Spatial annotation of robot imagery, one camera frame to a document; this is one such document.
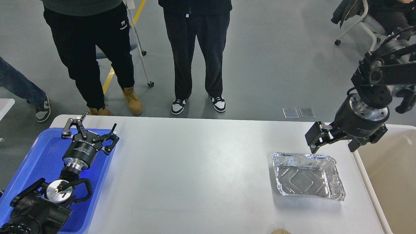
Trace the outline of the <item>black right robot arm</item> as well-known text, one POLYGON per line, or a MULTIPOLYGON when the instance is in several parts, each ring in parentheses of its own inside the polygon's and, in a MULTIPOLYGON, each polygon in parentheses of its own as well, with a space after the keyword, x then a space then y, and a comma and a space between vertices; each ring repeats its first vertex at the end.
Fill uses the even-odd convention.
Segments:
POLYGON ((366 143, 376 143, 387 132, 389 104, 393 97, 402 98, 395 108, 406 113, 415 105, 415 44, 397 40, 401 33, 414 27, 396 29, 375 51, 365 54, 351 81, 345 101, 329 125, 318 121, 308 130, 305 139, 311 153, 340 140, 349 140, 351 152, 366 143))

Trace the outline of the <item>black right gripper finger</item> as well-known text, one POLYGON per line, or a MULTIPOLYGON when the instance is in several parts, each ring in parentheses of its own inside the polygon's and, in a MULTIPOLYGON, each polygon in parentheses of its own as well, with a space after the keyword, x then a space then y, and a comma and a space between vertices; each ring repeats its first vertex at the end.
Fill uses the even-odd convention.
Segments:
POLYGON ((315 122, 305 134, 305 139, 312 154, 320 147, 340 140, 349 140, 350 136, 336 126, 326 125, 321 121, 315 122))
POLYGON ((382 138, 382 136, 388 131, 385 124, 382 124, 379 129, 377 129, 373 134, 366 137, 353 137, 349 142, 348 147, 350 152, 356 151, 360 146, 365 145, 366 143, 375 144, 382 138))

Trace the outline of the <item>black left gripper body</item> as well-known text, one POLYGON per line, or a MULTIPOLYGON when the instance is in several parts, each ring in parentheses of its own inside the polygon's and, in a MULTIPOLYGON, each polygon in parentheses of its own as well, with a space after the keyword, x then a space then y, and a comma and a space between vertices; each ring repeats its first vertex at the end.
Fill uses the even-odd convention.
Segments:
POLYGON ((62 157, 65 166, 75 164, 77 170, 90 168, 98 151, 102 148, 102 142, 92 142, 92 139, 99 137, 95 132, 86 132, 86 135, 86 139, 82 138, 81 133, 73 136, 72 143, 62 157))

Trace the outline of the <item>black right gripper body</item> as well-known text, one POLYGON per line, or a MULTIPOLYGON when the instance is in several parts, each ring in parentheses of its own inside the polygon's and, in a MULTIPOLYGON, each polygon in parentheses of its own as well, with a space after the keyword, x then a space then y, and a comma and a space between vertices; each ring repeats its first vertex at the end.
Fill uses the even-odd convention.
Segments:
POLYGON ((349 94, 330 125, 342 129, 350 139, 367 137, 385 124, 389 114, 389 108, 372 108, 365 104, 358 94, 349 94))

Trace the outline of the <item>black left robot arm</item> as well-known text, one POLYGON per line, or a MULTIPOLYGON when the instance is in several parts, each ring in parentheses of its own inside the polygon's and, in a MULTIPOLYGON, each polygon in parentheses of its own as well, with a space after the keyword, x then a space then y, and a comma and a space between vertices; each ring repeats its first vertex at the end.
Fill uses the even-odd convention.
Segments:
POLYGON ((92 220, 113 149, 112 129, 69 118, 36 139, 1 197, 2 234, 81 234, 92 220))

